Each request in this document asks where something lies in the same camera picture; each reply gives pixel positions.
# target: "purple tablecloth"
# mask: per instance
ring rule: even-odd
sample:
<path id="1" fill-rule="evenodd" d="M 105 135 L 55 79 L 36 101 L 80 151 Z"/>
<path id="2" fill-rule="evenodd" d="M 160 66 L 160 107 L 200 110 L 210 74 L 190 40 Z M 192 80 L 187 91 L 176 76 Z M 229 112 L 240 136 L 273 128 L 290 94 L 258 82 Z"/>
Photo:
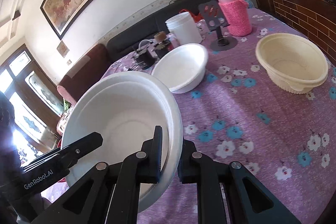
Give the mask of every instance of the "purple tablecloth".
<path id="1" fill-rule="evenodd" d="M 174 95 L 184 137 L 216 161 L 242 162 L 303 224 L 312 224 L 336 190 L 336 69 L 308 94 L 280 89 L 259 65 L 256 44 L 272 33 L 302 34 L 258 9 L 248 12 L 253 32 L 236 37 L 238 45 L 229 51 L 210 50 L 216 32 L 198 24 L 209 62 L 199 86 Z M 104 77 L 132 62 L 129 54 Z M 138 223 L 197 223 L 196 185 L 182 185 L 175 175 Z"/>

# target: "person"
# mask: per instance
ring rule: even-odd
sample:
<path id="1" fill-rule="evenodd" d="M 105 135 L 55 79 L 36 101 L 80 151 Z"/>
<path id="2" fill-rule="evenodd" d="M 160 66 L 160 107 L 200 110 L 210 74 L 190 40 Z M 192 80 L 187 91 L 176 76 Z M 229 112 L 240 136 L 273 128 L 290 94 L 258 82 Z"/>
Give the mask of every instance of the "person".
<path id="1" fill-rule="evenodd" d="M 14 130 L 14 107 L 8 98 L 0 92 L 0 187 L 21 174 L 20 155 L 13 139 Z M 12 201 L 9 204 L 0 192 L 0 223 L 29 223 L 25 216 L 28 208 L 31 208 L 27 206 L 28 203 L 37 215 L 51 204 L 50 201 L 42 198 L 41 194 Z M 17 219 L 10 205 L 18 215 Z"/>

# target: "black phone holder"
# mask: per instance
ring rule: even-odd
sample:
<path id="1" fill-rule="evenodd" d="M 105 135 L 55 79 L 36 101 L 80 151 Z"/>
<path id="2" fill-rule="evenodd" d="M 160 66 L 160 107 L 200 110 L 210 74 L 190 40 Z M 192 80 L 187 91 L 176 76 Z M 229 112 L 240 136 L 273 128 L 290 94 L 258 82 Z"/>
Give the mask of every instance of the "black phone holder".
<path id="1" fill-rule="evenodd" d="M 14 179 L 0 191 L 11 201 L 41 192 L 68 174 L 82 151 L 87 154 L 101 144 L 100 134 L 94 132 L 64 149 L 51 151 L 44 162 L 37 158 L 30 164 L 26 177 Z M 32 224 L 136 224 L 140 183 L 159 182 L 161 151 L 162 128 L 156 126 L 153 139 L 145 141 L 140 151 L 117 164 L 97 163 L 41 214 L 30 215 L 29 208 L 19 208 L 20 212 Z M 55 170 L 53 176 L 28 189 L 22 188 L 31 178 L 50 169 Z M 199 224 L 227 223 L 220 184 L 225 191 L 231 224 L 300 223 L 240 162 L 227 165 L 213 161 L 197 152 L 194 143 L 188 140 L 183 140 L 178 176 L 183 184 L 197 183 Z"/>
<path id="2" fill-rule="evenodd" d="M 210 44 L 213 51 L 227 51 L 237 46 L 238 41 L 234 37 L 223 37 L 221 27 L 227 27 L 230 24 L 217 1 L 202 3 L 198 5 L 198 10 L 208 25 L 209 31 L 216 30 L 217 40 Z"/>

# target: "door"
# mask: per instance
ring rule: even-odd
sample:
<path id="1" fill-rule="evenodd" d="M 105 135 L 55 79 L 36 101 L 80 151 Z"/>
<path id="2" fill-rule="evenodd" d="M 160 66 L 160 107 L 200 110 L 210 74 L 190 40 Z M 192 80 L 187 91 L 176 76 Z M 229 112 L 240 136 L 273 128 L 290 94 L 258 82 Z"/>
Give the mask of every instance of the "door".
<path id="1" fill-rule="evenodd" d="M 25 45 L 0 66 L 0 90 L 15 109 L 14 141 L 23 147 L 18 147 L 21 161 L 55 148 L 63 99 Z"/>

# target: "white bowl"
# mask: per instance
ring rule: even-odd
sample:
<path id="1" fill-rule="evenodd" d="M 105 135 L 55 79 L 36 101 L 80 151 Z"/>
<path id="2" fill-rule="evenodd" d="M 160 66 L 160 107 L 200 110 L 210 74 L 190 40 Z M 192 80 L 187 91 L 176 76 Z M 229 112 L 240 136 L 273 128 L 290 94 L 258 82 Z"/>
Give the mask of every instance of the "white bowl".
<path id="1" fill-rule="evenodd" d="M 324 54 L 314 43 L 298 35 L 268 35 L 258 42 L 255 52 L 271 80 L 288 92 L 307 93 L 327 79 Z"/>
<path id="2" fill-rule="evenodd" d="M 121 162 L 153 138 L 154 128 L 163 129 L 161 177 L 158 184 L 142 184 L 141 212 L 167 189 L 182 152 L 183 128 L 177 103 L 155 77 L 126 71 L 110 75 L 92 86 L 75 105 L 65 129 L 62 147 L 93 131 L 103 136 L 103 145 L 84 156 L 66 177 L 69 186 L 100 161 Z"/>
<path id="3" fill-rule="evenodd" d="M 200 44 L 186 44 L 167 53 L 155 66 L 152 75 L 172 93 L 194 89 L 203 79 L 208 51 Z"/>

